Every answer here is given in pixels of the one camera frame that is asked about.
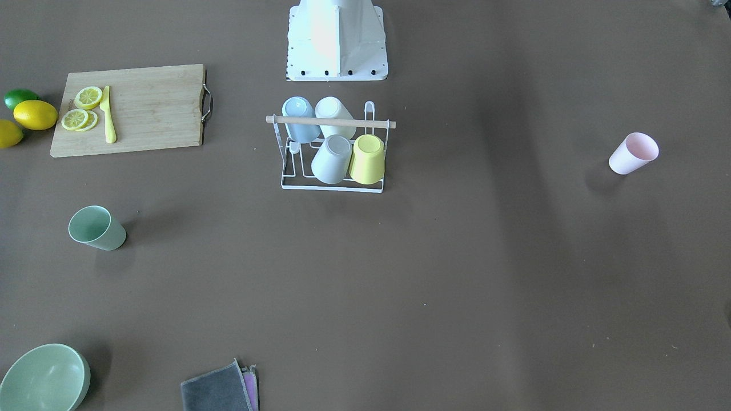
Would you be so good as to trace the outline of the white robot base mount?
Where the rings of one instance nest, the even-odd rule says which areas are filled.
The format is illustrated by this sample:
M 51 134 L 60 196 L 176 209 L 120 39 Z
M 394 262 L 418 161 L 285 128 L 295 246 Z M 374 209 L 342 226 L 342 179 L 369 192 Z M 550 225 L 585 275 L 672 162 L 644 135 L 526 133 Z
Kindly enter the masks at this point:
M 286 79 L 387 79 L 383 11 L 371 1 L 301 1 L 289 10 Z

